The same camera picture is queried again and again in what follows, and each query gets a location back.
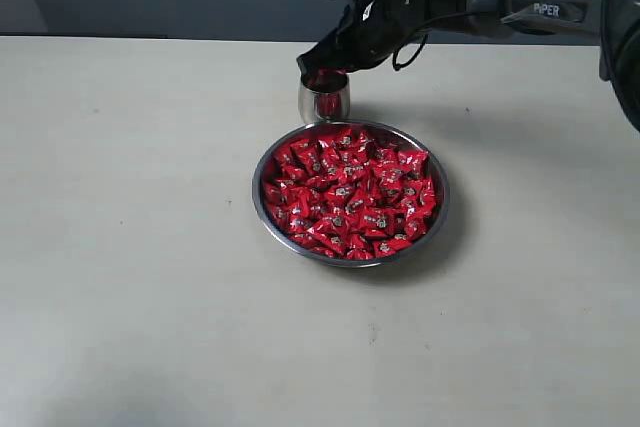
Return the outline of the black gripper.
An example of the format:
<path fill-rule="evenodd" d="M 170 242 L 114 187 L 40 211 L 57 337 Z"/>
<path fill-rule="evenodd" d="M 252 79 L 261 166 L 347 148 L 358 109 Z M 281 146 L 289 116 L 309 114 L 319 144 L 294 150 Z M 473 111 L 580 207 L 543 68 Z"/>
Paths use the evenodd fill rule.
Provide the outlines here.
<path fill-rule="evenodd" d="M 384 62 L 425 21 L 424 5 L 414 0 L 358 0 L 343 10 L 329 43 L 318 42 L 296 58 L 303 77 L 321 71 L 352 74 Z"/>

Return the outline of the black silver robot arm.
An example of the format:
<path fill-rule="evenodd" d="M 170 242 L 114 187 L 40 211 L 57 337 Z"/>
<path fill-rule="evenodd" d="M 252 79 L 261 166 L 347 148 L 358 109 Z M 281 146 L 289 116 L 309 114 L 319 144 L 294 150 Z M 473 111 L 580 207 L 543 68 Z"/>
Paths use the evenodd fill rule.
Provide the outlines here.
<path fill-rule="evenodd" d="M 347 0 L 338 26 L 297 63 L 304 75 L 369 70 L 386 59 L 400 71 L 399 52 L 425 43 L 432 31 L 592 39 L 600 47 L 600 79 L 611 84 L 629 123 L 639 125 L 639 0 Z"/>

